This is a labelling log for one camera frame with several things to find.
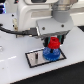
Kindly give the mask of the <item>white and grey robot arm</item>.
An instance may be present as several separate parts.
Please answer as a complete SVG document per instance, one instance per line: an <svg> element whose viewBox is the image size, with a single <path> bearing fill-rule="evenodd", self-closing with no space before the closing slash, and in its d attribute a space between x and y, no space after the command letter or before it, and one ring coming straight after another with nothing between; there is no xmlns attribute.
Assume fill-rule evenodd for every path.
<svg viewBox="0 0 84 84"><path fill-rule="evenodd" d="M84 0L20 0L17 18L20 35L43 38L53 49L60 36L84 25Z"/></svg>

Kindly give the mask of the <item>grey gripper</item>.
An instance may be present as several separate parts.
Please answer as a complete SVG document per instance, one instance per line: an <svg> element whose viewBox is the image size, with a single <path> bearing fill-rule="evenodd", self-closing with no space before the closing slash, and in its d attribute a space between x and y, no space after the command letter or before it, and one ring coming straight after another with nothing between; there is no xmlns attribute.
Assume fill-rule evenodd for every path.
<svg viewBox="0 0 84 84"><path fill-rule="evenodd" d="M65 36L63 34L66 34L70 30L68 22L60 23L57 22L54 18L37 20L37 28L39 38L60 35L59 36L60 46L63 44L65 39ZM44 47L47 47L48 43L49 38L45 38Z"/></svg>

